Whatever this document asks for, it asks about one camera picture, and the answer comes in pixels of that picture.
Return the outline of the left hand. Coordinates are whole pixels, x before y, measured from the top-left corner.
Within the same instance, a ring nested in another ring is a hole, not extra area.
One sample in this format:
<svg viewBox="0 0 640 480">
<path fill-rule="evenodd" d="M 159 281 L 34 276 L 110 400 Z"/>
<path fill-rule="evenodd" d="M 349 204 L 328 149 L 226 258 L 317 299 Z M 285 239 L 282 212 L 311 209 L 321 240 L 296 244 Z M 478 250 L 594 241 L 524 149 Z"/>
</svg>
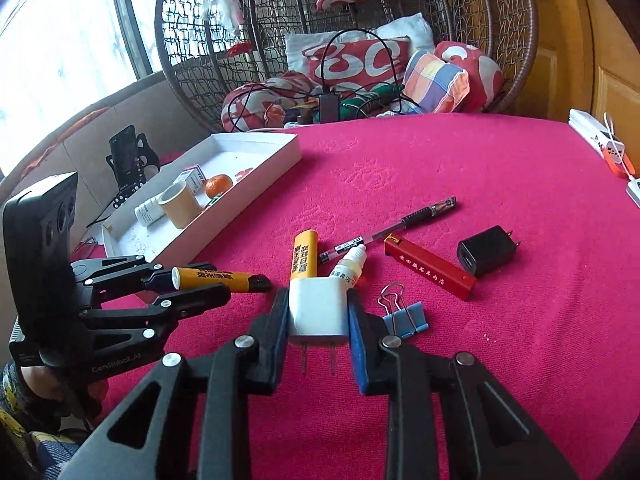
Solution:
<svg viewBox="0 0 640 480">
<path fill-rule="evenodd" d="M 70 386 L 61 382 L 46 366 L 21 366 L 24 411 L 32 418 L 62 418 L 76 415 L 67 395 Z"/>
</svg>

